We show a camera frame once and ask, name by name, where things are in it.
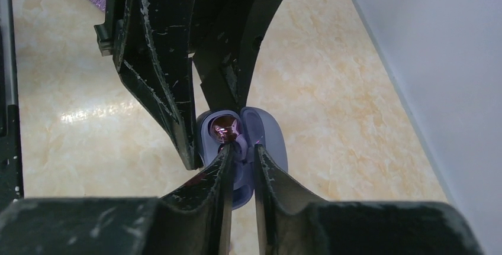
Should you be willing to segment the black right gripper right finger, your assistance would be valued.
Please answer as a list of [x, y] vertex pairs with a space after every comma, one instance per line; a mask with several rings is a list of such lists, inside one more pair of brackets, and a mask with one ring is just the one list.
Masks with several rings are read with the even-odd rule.
[[310, 204], [316, 195], [274, 161], [265, 146], [254, 146], [254, 181], [260, 254], [311, 254], [315, 229]]

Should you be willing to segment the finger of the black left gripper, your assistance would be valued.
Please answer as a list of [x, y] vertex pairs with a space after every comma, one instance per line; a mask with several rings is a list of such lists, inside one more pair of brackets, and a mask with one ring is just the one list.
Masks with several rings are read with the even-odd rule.
[[193, 61], [212, 111], [246, 106], [260, 46], [282, 0], [228, 0]]

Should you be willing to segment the purple earbud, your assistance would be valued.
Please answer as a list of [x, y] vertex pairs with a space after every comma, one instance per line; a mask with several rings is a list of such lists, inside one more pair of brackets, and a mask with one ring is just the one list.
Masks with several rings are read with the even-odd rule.
[[237, 117], [233, 115], [220, 115], [213, 118], [209, 124], [209, 134], [220, 144], [235, 143], [238, 147], [238, 161], [246, 159], [248, 144]]

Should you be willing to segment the grey purple charging case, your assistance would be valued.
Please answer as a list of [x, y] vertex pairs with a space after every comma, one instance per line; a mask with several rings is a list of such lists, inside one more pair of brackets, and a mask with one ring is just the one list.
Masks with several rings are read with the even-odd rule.
[[255, 188], [253, 178], [254, 146], [264, 146], [275, 163], [288, 170], [284, 136], [276, 119], [256, 107], [244, 107], [239, 113], [231, 110], [206, 111], [197, 118], [197, 146], [202, 166], [209, 166], [223, 148], [222, 133], [229, 132], [236, 146], [232, 208], [247, 204]]

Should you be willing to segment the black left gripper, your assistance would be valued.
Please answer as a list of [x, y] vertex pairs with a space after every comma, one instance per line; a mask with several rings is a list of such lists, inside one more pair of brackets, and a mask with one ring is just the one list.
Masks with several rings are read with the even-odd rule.
[[165, 130], [188, 170], [195, 155], [195, 101], [189, 34], [195, 0], [105, 0], [95, 25], [101, 56], [111, 56], [124, 86]]

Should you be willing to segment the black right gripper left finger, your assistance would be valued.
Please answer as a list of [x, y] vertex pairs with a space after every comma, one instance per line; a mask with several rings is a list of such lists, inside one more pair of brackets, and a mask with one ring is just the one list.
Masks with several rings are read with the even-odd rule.
[[149, 231], [149, 254], [228, 254], [234, 185], [234, 145], [162, 197]]

